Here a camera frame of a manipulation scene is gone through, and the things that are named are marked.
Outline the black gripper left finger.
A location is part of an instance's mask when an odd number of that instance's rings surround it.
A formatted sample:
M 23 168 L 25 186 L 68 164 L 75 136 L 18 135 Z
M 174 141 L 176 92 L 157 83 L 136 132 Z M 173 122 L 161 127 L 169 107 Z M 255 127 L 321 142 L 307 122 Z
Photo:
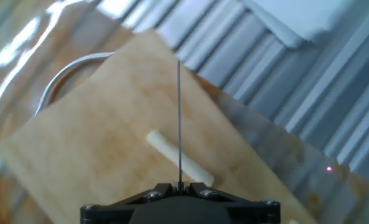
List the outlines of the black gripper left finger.
M 140 205 L 178 196 L 179 194 L 178 188 L 172 184 L 157 184 L 153 189 L 110 205 L 89 203 L 80 208 L 80 224 L 129 223 L 133 213 Z

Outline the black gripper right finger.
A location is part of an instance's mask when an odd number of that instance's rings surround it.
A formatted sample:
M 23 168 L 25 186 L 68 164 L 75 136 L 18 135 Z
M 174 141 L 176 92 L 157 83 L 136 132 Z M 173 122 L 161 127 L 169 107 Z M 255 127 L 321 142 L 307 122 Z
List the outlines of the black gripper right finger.
M 252 202 L 201 182 L 184 182 L 181 196 L 189 197 L 184 209 L 197 218 L 217 223 L 280 224 L 281 204 L 275 200 Z

